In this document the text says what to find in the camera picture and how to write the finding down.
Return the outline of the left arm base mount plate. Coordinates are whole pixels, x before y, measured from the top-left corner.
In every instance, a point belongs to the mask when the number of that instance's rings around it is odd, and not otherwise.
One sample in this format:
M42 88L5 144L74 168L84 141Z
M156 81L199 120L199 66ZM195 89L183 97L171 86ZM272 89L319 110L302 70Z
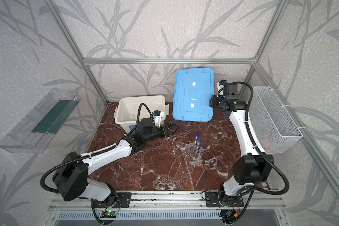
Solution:
M118 192L110 194L104 201L94 200L91 207L96 208L129 208L131 202L131 193Z

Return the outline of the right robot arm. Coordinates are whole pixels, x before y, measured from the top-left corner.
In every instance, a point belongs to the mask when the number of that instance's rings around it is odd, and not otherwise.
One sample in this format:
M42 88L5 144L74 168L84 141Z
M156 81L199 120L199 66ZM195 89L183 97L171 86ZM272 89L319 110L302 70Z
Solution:
M284 195L290 189L285 174L275 166L274 158L261 146L250 121L250 105L254 95L245 82L220 80L218 92L211 97L210 106L221 109L232 123L241 150L241 158L233 165L233 176L222 186L222 196L243 195L246 191L259 191L268 195ZM257 184L267 180L274 170L283 180L281 190L265 190Z

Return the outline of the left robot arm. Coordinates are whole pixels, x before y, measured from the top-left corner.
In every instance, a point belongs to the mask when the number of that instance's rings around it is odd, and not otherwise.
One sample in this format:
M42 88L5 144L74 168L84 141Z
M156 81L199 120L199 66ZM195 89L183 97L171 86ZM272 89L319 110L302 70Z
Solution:
M136 154L150 141L173 136L179 129L177 124L161 124L164 112L148 113L148 118L137 118L134 128L116 143L90 153L69 153L61 164L42 175L41 188L61 194L67 202L81 198L113 205L119 199L117 192L110 184L92 180L89 175L116 160Z

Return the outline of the clear acrylic test tube rack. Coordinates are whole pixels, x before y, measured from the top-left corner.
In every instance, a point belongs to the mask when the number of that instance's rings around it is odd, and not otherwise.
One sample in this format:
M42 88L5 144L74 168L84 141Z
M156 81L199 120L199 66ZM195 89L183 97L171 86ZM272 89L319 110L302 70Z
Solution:
M203 161L202 157L198 158L197 153L194 151L194 143L185 145L185 155L192 166L201 164Z

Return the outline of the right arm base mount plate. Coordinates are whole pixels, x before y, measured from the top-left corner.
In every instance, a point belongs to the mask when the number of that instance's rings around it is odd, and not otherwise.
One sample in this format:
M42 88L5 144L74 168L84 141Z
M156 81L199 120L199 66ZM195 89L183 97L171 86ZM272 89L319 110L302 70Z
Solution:
M240 195L228 196L219 191L203 191L201 196L206 202L206 207L244 207L244 200Z

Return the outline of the white plastic storage bin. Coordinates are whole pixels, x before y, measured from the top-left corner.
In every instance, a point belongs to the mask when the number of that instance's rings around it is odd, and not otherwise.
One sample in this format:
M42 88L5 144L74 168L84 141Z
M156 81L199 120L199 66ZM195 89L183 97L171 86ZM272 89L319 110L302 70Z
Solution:
M156 110L161 111L161 123L164 125L166 116L169 114L169 104L165 103L165 97L157 96L142 96L123 98L119 102L119 106L115 109L115 123L120 125L126 133L129 133L136 124L137 112L139 105L145 103L151 112Z

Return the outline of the blue plastic bin lid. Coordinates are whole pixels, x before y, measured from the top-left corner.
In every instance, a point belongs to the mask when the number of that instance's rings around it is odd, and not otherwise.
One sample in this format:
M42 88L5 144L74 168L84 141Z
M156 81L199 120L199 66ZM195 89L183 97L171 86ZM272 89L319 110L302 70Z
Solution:
M181 69L176 74L172 116L177 121L208 122L213 118L210 107L214 95L212 68Z

